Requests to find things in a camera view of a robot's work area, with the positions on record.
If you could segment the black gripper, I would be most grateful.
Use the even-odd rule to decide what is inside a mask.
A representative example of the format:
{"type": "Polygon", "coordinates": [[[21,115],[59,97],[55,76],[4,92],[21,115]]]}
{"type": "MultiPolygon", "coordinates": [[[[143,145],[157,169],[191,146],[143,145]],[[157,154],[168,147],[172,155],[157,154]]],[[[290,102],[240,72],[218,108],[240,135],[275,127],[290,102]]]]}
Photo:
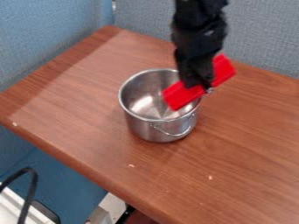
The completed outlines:
{"type": "Polygon", "coordinates": [[[227,37],[228,24],[224,17],[215,17],[202,25],[191,25],[177,18],[172,20],[173,58],[180,81],[187,88],[203,85],[206,90],[212,88],[214,65],[212,59],[220,51],[227,37]],[[198,61],[198,75],[188,61],[198,61]]]}

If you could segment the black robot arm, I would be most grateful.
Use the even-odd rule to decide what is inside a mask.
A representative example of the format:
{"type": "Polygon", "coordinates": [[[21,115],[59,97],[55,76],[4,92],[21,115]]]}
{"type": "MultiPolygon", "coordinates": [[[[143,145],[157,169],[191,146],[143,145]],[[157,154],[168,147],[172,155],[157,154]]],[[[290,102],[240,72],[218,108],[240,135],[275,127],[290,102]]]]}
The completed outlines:
{"type": "Polygon", "coordinates": [[[223,8],[228,0],[175,0],[172,15],[173,58],[187,88],[211,89],[215,55],[227,37],[223,8]]]}

